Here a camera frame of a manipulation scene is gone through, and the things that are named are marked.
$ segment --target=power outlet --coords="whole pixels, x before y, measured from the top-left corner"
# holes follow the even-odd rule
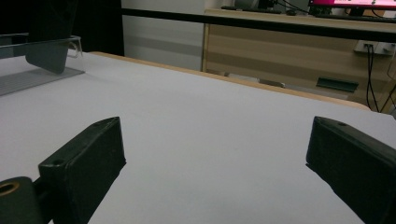
[[[392,56],[396,50],[396,44],[379,42],[375,48],[375,54]]]
[[[375,50],[378,46],[378,42],[375,41],[367,41],[367,40],[359,40],[356,44],[354,50],[355,52],[364,52],[367,53],[367,46],[373,45],[373,49]]]

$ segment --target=wooden table edge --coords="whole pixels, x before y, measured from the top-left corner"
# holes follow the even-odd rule
[[[167,64],[161,64],[161,63],[153,63],[153,62],[138,60],[138,59],[134,59],[134,58],[128,58],[128,57],[109,54],[109,53],[103,53],[103,52],[98,52],[98,51],[94,51],[94,52],[90,52],[90,53],[94,54],[94,55],[104,56],[104,57],[122,60],[122,61],[126,61],[126,62],[131,62],[131,63],[141,63],[141,64],[145,64],[145,65],[170,69],[170,70],[174,70],[174,71],[178,71],[178,72],[189,73],[189,74],[193,74],[193,75],[197,75],[197,76],[211,77],[214,79],[237,83],[237,84],[241,84],[241,85],[245,85],[245,86],[249,86],[249,87],[253,87],[253,88],[258,88],[258,89],[262,89],[262,90],[275,91],[275,92],[300,96],[300,97],[304,97],[304,98],[308,98],[308,99],[319,100],[319,101],[329,102],[329,103],[338,104],[338,105],[351,106],[351,107],[359,108],[362,110],[370,110],[370,108],[367,107],[366,105],[362,105],[362,104],[352,102],[352,101],[336,99],[336,98],[332,98],[332,97],[328,97],[328,96],[316,95],[314,93],[283,89],[283,88],[279,88],[279,87],[269,86],[269,85],[255,83],[255,82],[246,81],[246,80],[241,80],[241,79],[237,79],[237,78],[222,77],[222,76],[217,76],[217,75],[213,75],[213,74],[209,74],[209,73],[205,73],[205,72],[195,71],[195,70],[191,70],[191,69],[187,69],[187,68],[180,68],[180,67],[167,65]]]

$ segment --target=screw hole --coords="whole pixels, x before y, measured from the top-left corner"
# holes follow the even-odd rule
[[[0,196],[11,193],[16,190],[20,184],[18,182],[6,183],[0,186]]]

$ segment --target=desk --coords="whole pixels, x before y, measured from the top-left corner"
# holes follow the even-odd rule
[[[0,179],[120,116],[127,165],[90,223],[361,223],[305,166],[314,116],[396,147],[393,117],[84,55],[86,74],[0,97]]]
[[[208,9],[205,14],[306,26],[315,24],[315,29],[318,30],[320,27],[334,27],[355,31],[396,31],[396,24],[375,22],[338,21],[220,9]],[[355,35],[356,39],[343,39],[326,37],[327,34],[326,32],[323,36],[298,35],[208,24],[205,28],[202,70],[257,77],[302,87],[309,91],[335,94],[343,99],[366,104],[367,53],[354,51],[357,39],[364,37]],[[390,78],[387,76],[390,59],[389,56],[375,55],[372,83],[377,101],[387,98],[389,89],[393,88],[389,86]],[[359,85],[353,92],[321,88],[317,86],[320,77]]]

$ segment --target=white tabletop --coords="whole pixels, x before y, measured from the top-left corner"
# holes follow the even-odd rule
[[[314,116],[396,148],[393,117],[84,55],[87,73],[0,97],[0,179],[121,120],[126,166],[90,223],[362,223],[305,154]]]

